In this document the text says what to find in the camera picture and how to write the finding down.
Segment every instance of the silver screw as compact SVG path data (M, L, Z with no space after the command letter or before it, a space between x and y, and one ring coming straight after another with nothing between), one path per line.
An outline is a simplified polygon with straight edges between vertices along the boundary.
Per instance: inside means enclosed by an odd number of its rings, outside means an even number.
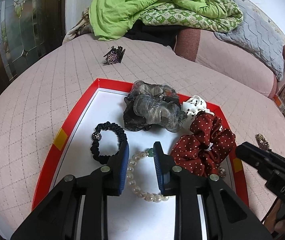
M174 172L181 172L182 167L180 167L180 166L174 166L174 167L172 167L172 170L173 170Z
M100 168L100 170L101 170L101 172L108 172L108 171L110 171L110 167L109 166L102 166Z
M65 182L72 181L73 179L74 179L74 176L72 176L72 175L66 175L66 176L63 178L63 180L64 180Z
M219 180L219 176L216 175L216 174L211 174L211 175L209 176L209 178L210 178L211 180L213 180L213 181Z

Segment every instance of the black cloth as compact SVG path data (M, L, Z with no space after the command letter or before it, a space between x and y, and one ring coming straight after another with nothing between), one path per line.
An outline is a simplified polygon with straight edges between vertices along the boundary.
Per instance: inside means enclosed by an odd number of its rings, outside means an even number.
M180 25L149 26L137 20L124 37L131 40L151 41L174 49L177 34L185 28Z

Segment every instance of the green patterned fabric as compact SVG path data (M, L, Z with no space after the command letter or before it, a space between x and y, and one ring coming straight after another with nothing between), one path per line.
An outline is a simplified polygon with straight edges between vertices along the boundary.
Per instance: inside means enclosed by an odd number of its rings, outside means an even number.
M226 33L243 21L242 11L233 0L208 0L226 8L227 17L207 18L168 2L144 13L140 19L145 25L183 25L192 28Z
M93 0L88 13L95 36L110 41L124 36L142 16L151 24L155 24L154 18L158 24L180 23L204 29L212 26L209 29L213 31L230 31L242 20L242 12L235 6L231 0Z

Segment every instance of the green bead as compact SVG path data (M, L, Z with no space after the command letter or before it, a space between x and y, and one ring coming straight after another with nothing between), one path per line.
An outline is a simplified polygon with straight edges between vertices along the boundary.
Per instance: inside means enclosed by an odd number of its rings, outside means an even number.
M154 157L154 149L153 148L150 148L148 151L148 157Z

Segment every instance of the yellow tape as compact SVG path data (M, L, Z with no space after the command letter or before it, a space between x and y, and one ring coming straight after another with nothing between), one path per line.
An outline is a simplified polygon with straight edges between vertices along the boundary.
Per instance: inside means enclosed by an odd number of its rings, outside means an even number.
M53 145L55 145L58 148L58 150L61 151L67 138L68 138L68 135L65 133L65 131L62 128L60 128L60 130L58 131L56 135L55 140L53 140Z
M238 172L238 171L243 170L241 159L238 159L238 158L233 159L233 164L234 164L234 171L235 171L235 173Z

